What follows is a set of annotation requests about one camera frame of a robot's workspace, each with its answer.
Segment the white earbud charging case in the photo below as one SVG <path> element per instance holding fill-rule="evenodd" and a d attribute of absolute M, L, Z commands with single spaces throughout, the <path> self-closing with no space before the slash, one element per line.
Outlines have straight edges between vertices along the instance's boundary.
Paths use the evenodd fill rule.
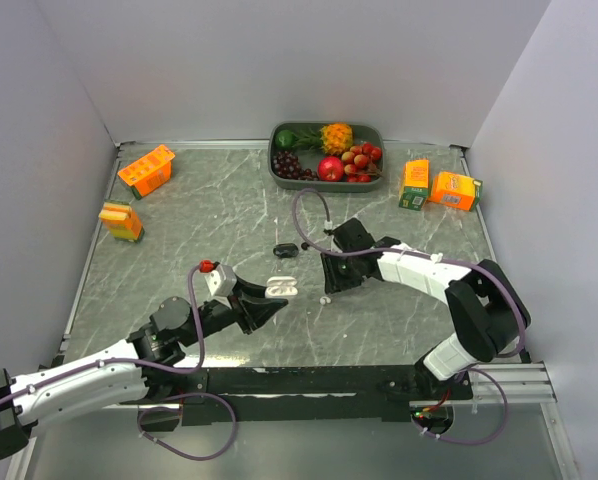
<path fill-rule="evenodd" d="M 290 299 L 298 295 L 297 279 L 292 276 L 273 276 L 266 282 L 265 297 Z"/>

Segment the black earbud charging case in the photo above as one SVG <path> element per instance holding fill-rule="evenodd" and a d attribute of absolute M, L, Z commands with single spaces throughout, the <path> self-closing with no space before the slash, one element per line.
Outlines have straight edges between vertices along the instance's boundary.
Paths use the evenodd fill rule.
<path fill-rule="evenodd" d="M 279 243 L 273 247 L 273 255 L 279 259 L 295 258 L 299 255 L 299 247 L 294 243 Z"/>

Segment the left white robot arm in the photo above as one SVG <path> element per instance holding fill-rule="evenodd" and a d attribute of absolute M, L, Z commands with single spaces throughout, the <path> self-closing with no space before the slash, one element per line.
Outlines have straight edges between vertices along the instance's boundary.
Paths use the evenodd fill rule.
<path fill-rule="evenodd" d="M 18 376 L 0 369 L 0 460 L 64 420 L 113 404 L 168 400 L 180 391 L 181 378 L 201 368 L 181 366 L 185 348 L 203 348 L 207 337 L 231 325 L 251 334 L 298 293 L 291 276 L 256 285 L 218 263 L 196 270 L 210 300 L 169 297 L 127 338 L 70 363 Z"/>

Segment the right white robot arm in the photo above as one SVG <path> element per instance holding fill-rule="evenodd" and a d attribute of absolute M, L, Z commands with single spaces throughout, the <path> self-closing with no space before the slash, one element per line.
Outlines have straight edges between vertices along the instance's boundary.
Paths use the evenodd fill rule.
<path fill-rule="evenodd" d="M 454 332 L 415 364 L 417 390 L 427 398 L 441 396 L 465 369 L 502 355 L 531 323 L 525 305 L 492 260 L 451 261 L 392 237 L 376 240 L 357 219 L 331 234 L 338 251 L 320 254 L 326 294 L 374 278 L 417 290 L 448 307 Z"/>

